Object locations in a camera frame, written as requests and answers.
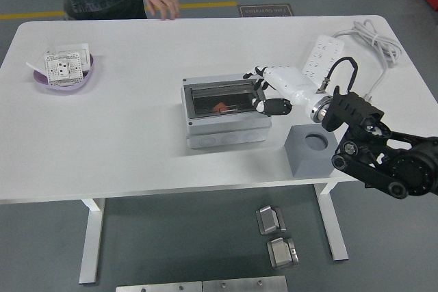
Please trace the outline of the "person's left hand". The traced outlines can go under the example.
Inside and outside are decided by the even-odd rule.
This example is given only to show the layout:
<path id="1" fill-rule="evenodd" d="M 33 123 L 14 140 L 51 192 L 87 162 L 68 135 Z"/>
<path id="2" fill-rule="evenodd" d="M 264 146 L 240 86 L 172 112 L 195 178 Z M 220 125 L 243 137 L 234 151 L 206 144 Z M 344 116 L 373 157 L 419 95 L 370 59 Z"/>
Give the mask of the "person's left hand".
<path id="1" fill-rule="evenodd" d="M 162 21 L 173 21 L 180 17 L 179 0 L 144 0 L 144 4 L 152 16 L 158 15 Z"/>

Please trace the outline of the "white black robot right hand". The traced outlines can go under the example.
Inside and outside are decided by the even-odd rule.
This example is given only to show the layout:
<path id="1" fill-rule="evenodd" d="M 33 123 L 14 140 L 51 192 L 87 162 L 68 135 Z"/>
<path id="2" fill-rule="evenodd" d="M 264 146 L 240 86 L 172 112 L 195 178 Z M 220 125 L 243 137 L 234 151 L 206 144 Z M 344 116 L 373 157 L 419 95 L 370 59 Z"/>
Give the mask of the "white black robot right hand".
<path id="1" fill-rule="evenodd" d="M 259 113 L 269 116 L 287 115 L 293 106 L 300 106 L 306 109 L 313 121 L 317 121 L 317 112 L 324 103 L 325 94 L 318 94 L 317 85 L 297 68 L 255 67 L 243 78 L 256 78 L 255 90 L 271 87 L 280 94 L 280 98 L 254 98 L 253 107 Z"/>

